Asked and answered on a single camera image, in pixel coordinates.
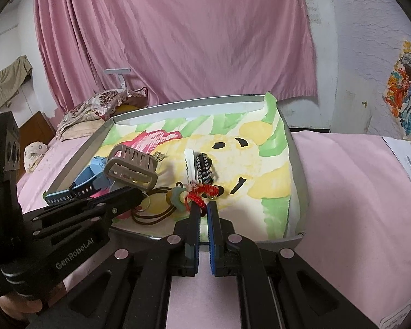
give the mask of blue gripper pad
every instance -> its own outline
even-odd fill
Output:
[[[212,270],[212,274],[216,272],[216,265],[215,265],[215,241],[213,237],[213,226],[212,226],[212,214],[210,205],[207,205],[207,230],[209,233],[209,255],[210,255],[210,268]]]

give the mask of white lamp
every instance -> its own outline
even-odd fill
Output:
[[[113,68],[113,69],[105,69],[105,74],[117,74],[119,80],[121,81],[121,88],[126,89],[125,79],[122,74],[130,74],[130,68]]]

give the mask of pink bedsheet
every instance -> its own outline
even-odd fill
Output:
[[[379,324],[382,318],[411,301],[408,176],[379,136],[314,132],[293,136],[310,201],[306,235],[296,251]],[[75,149],[83,143],[75,142]],[[71,157],[71,151],[68,152],[63,161],[46,160],[52,168],[43,167],[57,174]],[[54,177],[46,176],[49,181]],[[47,186],[38,185],[37,189],[44,191]],[[112,236],[104,249],[65,280],[67,288],[82,280],[116,249],[124,247],[123,241]],[[208,263],[208,254],[201,253],[195,278],[173,280],[167,328],[195,328],[198,323],[203,329],[240,328],[235,279],[213,278]]]
[[[26,172],[17,183],[18,202],[23,213],[47,206],[42,195],[70,158],[84,144],[88,137],[59,142],[55,138],[48,144],[48,150],[36,169]]]
[[[293,135],[310,204],[297,253],[379,325],[411,301],[411,182],[379,136]]]

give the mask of metal tray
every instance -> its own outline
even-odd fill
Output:
[[[102,125],[70,159],[67,165],[58,174],[47,193],[68,189],[82,169],[90,162],[90,159],[102,145],[111,127],[116,124],[137,125],[143,123],[158,122],[165,119],[185,117],[195,118],[202,115],[230,114],[259,110],[264,106],[264,95],[230,95],[195,100],[180,101],[146,109],[131,111],[115,116]],[[306,212],[308,209],[308,190],[303,166],[298,155],[292,134],[289,131],[286,120],[277,109],[284,121],[285,134],[289,147],[289,160],[292,168],[292,190],[290,197],[289,217],[283,239],[274,241],[259,241],[258,244],[267,249],[279,249],[282,247],[295,248],[304,236]],[[152,236],[137,234],[140,237]]]

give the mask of black paracord keychain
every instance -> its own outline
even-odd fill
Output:
[[[195,163],[199,182],[204,185],[212,185],[213,177],[211,170],[211,159],[208,158],[206,154],[198,154],[195,157]]]

